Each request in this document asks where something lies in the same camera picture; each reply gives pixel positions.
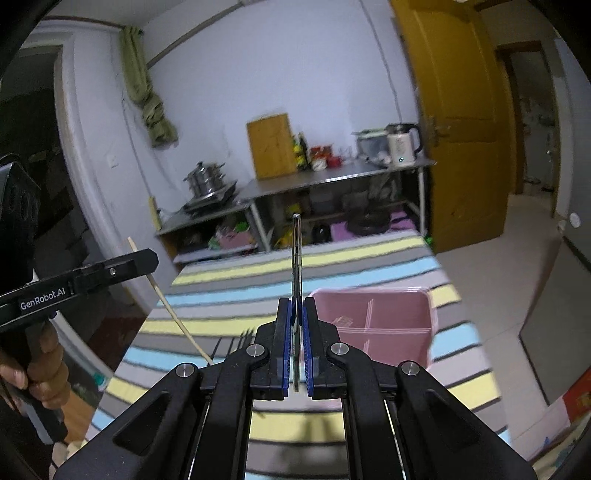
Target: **electrical outlet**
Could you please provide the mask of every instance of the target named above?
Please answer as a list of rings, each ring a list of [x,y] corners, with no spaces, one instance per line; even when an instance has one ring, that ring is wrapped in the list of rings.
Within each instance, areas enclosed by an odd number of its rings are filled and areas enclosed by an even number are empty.
[[[115,156],[111,153],[107,155],[107,163],[109,164],[109,167],[111,167],[111,168],[115,168],[117,165],[119,165],[119,162],[117,161]]]

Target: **white kettle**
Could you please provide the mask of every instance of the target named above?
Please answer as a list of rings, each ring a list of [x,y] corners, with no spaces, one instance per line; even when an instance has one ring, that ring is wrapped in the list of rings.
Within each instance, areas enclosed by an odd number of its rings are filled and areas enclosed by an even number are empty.
[[[416,130],[418,135],[418,147],[414,148],[411,130]],[[392,164],[398,166],[413,165],[417,159],[417,153],[423,149],[423,139],[418,125],[415,124],[390,124],[386,127],[388,133],[388,148]]]

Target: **doorway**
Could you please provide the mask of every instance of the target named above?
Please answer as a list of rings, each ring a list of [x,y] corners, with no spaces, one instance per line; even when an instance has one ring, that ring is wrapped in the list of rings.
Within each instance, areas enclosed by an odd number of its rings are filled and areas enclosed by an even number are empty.
[[[554,216],[560,175],[556,94],[541,42],[497,49],[508,76],[515,135],[513,193],[533,197]]]
[[[21,50],[0,87],[0,156],[17,154],[41,189],[34,241],[34,268],[41,279],[105,259],[82,212],[62,152],[54,98],[57,55],[51,49],[33,54]],[[121,285],[60,311],[82,341],[112,369],[145,319]],[[84,375],[79,380],[88,390]]]

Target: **bottle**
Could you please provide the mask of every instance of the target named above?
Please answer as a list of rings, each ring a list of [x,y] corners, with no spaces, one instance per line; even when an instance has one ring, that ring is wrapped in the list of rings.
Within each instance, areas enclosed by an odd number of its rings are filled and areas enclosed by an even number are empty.
[[[299,138],[294,135],[294,155],[295,155],[295,164],[297,165],[297,169],[300,171],[306,170],[308,167],[306,156],[304,155],[304,150],[299,142]]]
[[[308,144],[306,143],[306,139],[304,138],[304,133],[300,132],[298,134],[298,139],[300,140],[300,148],[302,153],[304,154],[304,158],[306,159],[306,170],[312,169],[312,161],[310,159],[310,155],[308,154]]]

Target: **stainless steel pot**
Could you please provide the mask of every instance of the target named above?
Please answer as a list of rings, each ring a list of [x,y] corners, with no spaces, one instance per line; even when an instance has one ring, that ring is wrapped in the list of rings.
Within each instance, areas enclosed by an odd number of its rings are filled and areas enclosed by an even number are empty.
[[[191,188],[195,198],[218,192],[226,186],[223,181],[225,175],[221,172],[223,165],[199,162],[197,168],[189,172],[185,181],[189,183],[189,188]]]

